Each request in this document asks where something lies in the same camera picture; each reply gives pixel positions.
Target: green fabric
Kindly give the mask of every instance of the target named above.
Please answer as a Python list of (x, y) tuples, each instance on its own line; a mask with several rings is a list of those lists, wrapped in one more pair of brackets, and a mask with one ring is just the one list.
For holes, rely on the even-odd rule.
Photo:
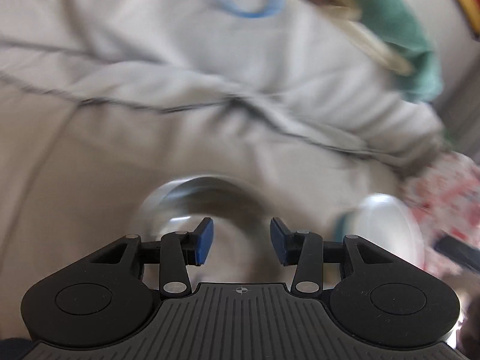
[(443, 89), (440, 63), (421, 25), (402, 0), (357, 0), (361, 23), (415, 67), (411, 76), (396, 75), (405, 100), (428, 102)]

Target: red patterned cloth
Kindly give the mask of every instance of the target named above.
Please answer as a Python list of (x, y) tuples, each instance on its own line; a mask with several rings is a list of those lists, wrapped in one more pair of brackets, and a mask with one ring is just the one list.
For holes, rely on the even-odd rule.
[(402, 195), (423, 235), (424, 270), (438, 278), (459, 273), (461, 268), (433, 246), (445, 234), (480, 246), (480, 169), (469, 157), (445, 153), (419, 177), (407, 179)]

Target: blurry background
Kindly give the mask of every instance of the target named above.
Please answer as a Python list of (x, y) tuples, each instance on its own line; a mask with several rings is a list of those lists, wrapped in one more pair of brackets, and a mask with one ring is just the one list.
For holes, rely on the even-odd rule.
[(480, 163), (480, 43), (457, 0), (406, 0), (433, 38), (445, 90), (433, 103), (457, 151)]

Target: ridged black surface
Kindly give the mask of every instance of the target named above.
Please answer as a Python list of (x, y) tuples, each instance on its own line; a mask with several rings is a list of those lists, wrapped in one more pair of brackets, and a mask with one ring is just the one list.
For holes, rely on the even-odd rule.
[[(237, 288), (248, 291), (241, 294)], [(407, 351), (380, 349), (340, 330), (316, 300), (280, 284), (202, 284), (188, 298), (165, 301), (140, 333), (107, 348), (37, 345), (27, 360), (449, 360), (446, 344)]]

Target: round black disc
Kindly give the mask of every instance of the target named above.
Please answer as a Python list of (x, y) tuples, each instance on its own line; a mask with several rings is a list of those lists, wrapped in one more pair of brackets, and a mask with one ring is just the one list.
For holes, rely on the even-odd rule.
[(459, 301), (445, 283), (407, 263), (373, 264), (337, 284), (330, 308), (353, 335), (401, 349), (444, 338), (457, 321)]
[(64, 270), (31, 287), (22, 316), (33, 339), (62, 347), (99, 347), (132, 334), (153, 310), (151, 291), (114, 264)]

